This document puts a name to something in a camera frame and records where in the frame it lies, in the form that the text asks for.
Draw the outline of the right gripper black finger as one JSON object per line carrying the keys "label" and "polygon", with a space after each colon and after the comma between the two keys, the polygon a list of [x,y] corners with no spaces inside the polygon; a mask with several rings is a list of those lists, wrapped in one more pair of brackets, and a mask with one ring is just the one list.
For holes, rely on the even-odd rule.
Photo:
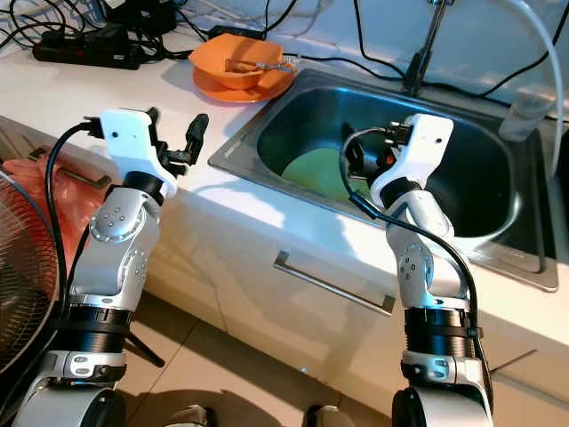
{"label": "right gripper black finger", "polygon": [[344,143],[341,147],[341,160],[346,174],[358,173],[365,169],[365,150],[362,143],[353,134],[357,133],[349,122],[341,123],[341,135]]}

